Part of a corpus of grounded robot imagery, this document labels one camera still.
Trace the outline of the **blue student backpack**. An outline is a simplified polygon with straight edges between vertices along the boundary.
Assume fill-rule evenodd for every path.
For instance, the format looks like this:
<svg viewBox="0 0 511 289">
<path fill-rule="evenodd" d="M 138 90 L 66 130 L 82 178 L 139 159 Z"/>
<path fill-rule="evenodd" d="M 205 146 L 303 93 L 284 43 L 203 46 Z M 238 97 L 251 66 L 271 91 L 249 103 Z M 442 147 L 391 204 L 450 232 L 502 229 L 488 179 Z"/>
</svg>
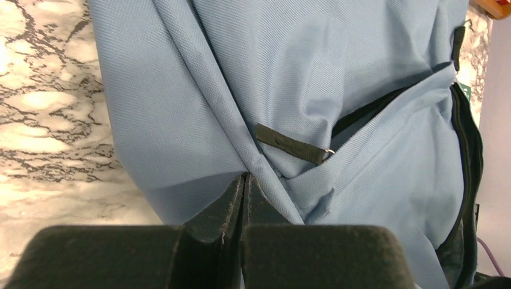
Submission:
<svg viewBox="0 0 511 289">
<path fill-rule="evenodd" d="M 391 230 L 417 288 L 474 280 L 468 1 L 90 1 L 113 143 L 159 218 L 251 173 L 290 222 Z"/>
</svg>

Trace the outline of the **green treehouse book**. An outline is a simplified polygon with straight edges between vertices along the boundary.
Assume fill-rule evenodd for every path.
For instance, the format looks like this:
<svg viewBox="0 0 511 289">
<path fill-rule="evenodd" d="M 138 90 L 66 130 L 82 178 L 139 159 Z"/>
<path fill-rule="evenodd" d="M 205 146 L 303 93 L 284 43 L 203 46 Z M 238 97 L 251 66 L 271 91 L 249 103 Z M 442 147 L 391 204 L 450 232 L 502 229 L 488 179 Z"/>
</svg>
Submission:
<svg viewBox="0 0 511 289">
<path fill-rule="evenodd" d="M 471 95 L 472 95 L 472 89 L 469 85 L 466 85 L 464 83 L 459 83 L 459 86 L 462 90 L 462 92 L 464 92 L 466 98 L 470 101 L 471 100 Z"/>
</svg>

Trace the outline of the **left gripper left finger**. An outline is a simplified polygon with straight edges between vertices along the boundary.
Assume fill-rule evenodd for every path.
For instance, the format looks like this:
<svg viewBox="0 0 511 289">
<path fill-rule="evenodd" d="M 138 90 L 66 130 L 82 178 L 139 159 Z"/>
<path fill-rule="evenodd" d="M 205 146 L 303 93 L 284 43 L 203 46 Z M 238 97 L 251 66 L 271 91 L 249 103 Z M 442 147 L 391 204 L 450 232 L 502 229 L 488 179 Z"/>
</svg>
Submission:
<svg viewBox="0 0 511 289">
<path fill-rule="evenodd" d="M 239 288 L 245 177 L 180 226 L 52 226 L 28 243 L 7 288 Z"/>
</svg>

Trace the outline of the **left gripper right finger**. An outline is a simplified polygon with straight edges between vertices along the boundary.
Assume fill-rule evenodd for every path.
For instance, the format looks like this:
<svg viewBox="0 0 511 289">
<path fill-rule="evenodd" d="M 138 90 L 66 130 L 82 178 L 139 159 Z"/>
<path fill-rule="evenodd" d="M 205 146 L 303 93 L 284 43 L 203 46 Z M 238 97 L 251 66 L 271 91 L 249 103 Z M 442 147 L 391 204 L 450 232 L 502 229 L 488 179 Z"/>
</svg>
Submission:
<svg viewBox="0 0 511 289">
<path fill-rule="evenodd" d="M 413 288 L 404 252 L 388 229 L 293 225 L 248 175 L 242 209 L 246 288 Z"/>
</svg>

